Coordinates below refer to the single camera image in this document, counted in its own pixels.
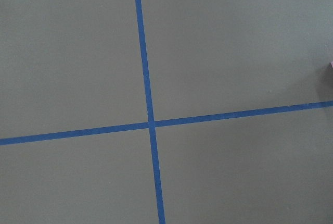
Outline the blue tape grid lines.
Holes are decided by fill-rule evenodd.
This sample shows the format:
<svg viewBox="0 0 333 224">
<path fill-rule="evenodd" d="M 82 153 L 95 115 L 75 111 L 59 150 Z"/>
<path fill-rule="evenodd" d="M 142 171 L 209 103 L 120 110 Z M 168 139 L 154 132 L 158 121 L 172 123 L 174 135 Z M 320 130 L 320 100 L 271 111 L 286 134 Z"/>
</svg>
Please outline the blue tape grid lines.
<svg viewBox="0 0 333 224">
<path fill-rule="evenodd" d="M 108 152 L 116 150 L 120 151 L 120 144 L 126 144 L 125 145 L 125 151 L 130 151 L 129 148 L 132 148 L 135 151 L 138 151 L 138 155 L 134 155 L 130 160 L 130 153 L 126 153 L 125 151 L 122 151 L 120 153 L 125 158 L 121 158 L 120 160 L 124 162 L 124 165 L 126 165 L 129 162 L 134 162 L 139 164 L 139 158 L 142 156 L 146 160 L 148 159 L 148 135 L 149 135 L 149 142 L 150 142 L 150 148 L 149 151 L 151 153 L 151 163 L 152 165 L 152 171 L 147 172 L 145 170 L 134 170 L 130 171 L 128 168 L 127 170 L 123 168 L 119 168 L 121 172 L 127 171 L 125 175 L 123 175 L 123 179 L 140 179 L 144 176 L 144 174 L 148 174 L 147 176 L 150 176 L 149 178 L 152 178 L 154 180 L 154 197 L 156 198 L 156 210 L 154 209 L 154 213 L 156 213 L 157 217 L 147 217 L 148 222 L 146 222 L 146 217 L 143 215 L 143 217 L 138 216 L 138 214 L 148 214 L 148 212 L 152 212 L 153 210 L 149 210 L 152 207 L 148 206 L 147 203 L 144 205 L 144 201 L 139 201 L 139 198 L 141 199 L 141 196 L 143 199 L 147 199 L 150 197 L 152 193 L 147 194 L 145 196 L 144 193 L 140 193 L 142 195 L 139 195 L 139 189 L 140 187 L 144 186 L 143 180 L 141 181 L 131 181 L 131 185 L 136 186 L 134 188 L 130 188 L 129 190 L 125 191 L 125 181 L 122 182 L 124 185 L 119 186 L 121 190 L 119 191 L 119 199 L 116 200 L 116 191 L 115 189 L 110 191 L 101 191 L 101 196 L 99 198 L 96 196 L 95 198 L 90 197 L 92 192 L 95 190 L 95 186 L 97 186 L 97 181 L 102 179 L 101 172 L 96 172 L 96 178 L 94 179 L 96 183 L 91 183 L 91 186 L 87 187 L 86 190 L 79 189 L 83 188 L 84 181 L 86 179 L 78 179 L 78 184 L 76 186 L 72 186 L 73 189 L 72 192 L 74 192 L 74 189 L 78 192 L 77 198 L 82 193 L 82 197 L 84 196 L 87 199 L 87 204 L 92 207 L 97 207 L 97 209 L 102 208 L 102 206 L 106 207 L 110 214 L 114 212 L 114 214 L 121 212 L 122 214 L 117 214 L 119 217 L 114 217 L 113 219 L 117 219 L 119 221 L 118 223 L 127 223 L 127 220 L 129 217 L 127 217 L 127 212 L 130 215 L 133 215 L 134 220 L 131 221 L 131 223 L 167 223 L 165 220 L 165 210 L 164 210 L 164 200 L 163 200 L 163 186 L 161 181 L 161 175 L 160 175 L 160 157 L 158 154 L 158 142 L 156 137 L 156 120 L 154 116 L 154 108 L 153 108 L 153 100 L 151 95 L 151 83 L 150 83 L 150 71 L 149 71 L 149 59 L 147 56 L 147 49 L 146 49 L 146 36 L 144 32 L 144 16 L 142 11 L 142 1 L 141 0 L 134 0 L 135 4 L 135 13 L 136 13 L 136 21 L 137 21 L 137 27 L 138 27 L 138 47 L 137 49 L 140 49 L 140 58 L 141 58 L 141 65 L 142 65 L 142 73 L 143 73 L 143 88 L 141 89 L 144 91 L 145 94 L 145 104 L 146 104 L 146 121 L 145 122 L 134 122 L 124 125 L 114 125 L 114 126 L 103 126 L 103 127 L 96 127 L 96 128 L 86 128 L 86 129 L 80 129 L 80 130 L 70 130 L 70 131 L 60 131 L 55 133 L 41 133 L 41 134 L 34 134 L 34 135 L 27 135 L 27 136 L 13 136 L 8 138 L 1 138 L 1 146 L 7 147 L 10 145 L 14 145 L 14 147 L 20 147 L 18 145 L 21 145 L 22 147 L 29 147 L 31 145 L 39 145 L 39 143 L 51 143 L 51 144 L 61 144 L 65 143 L 63 145 L 67 145 L 65 147 L 70 147 L 69 145 L 72 145 L 72 150 L 69 151 L 69 149 L 62 151 L 52 151 L 54 154 L 57 155 L 57 159 L 60 161 L 65 161 L 65 151 L 70 154 L 74 154 L 74 151 L 76 152 L 76 147 L 79 147 L 78 145 L 85 145 L 87 148 L 86 153 L 88 153 L 87 157 L 92 157 L 92 151 L 96 148 L 101 148 L 102 144 L 106 147 L 104 148 Z M 237 118 L 246 118 L 246 117 L 254 117 L 254 116 L 263 116 L 263 115 L 272 115 L 272 114 L 281 114 L 281 113 L 288 113 L 288 112 L 297 112 L 302 110 L 316 110 L 316 109 L 325 109 L 325 108 L 332 108 L 332 100 L 330 101 L 324 101 L 324 102 L 313 102 L 313 103 L 307 103 L 307 104 L 296 104 L 296 105 L 288 105 L 288 106 L 279 106 L 279 107 L 270 107 L 270 108 L 263 108 L 263 109 L 251 109 L 251 110 L 241 110 L 241 111 L 235 111 L 230 113 L 220 113 L 220 114 L 213 114 L 213 115 L 205 115 L 205 116 L 192 116 L 192 117 L 185 117 L 185 118 L 176 118 L 176 119 L 167 119 L 167 120 L 158 120 L 157 121 L 157 128 L 161 127 L 169 127 L 169 126 L 180 126 L 180 125 L 186 125 L 186 124 L 194 124 L 194 123 L 200 123 L 200 122 L 213 122 L 213 121 L 221 121 L 221 120 L 229 120 L 229 119 L 237 119 Z M 117 144 L 117 142 L 114 142 L 115 138 L 121 135 L 120 137 L 133 137 L 133 134 L 145 134 L 143 138 L 140 138 L 137 140 L 134 138 L 134 140 L 130 141 L 130 139 L 124 139 L 124 140 L 118 140 L 118 146 L 116 147 L 114 143 Z M 102 196 L 110 196 L 107 198 L 107 200 L 110 203 L 102 203 Z"/>
</svg>

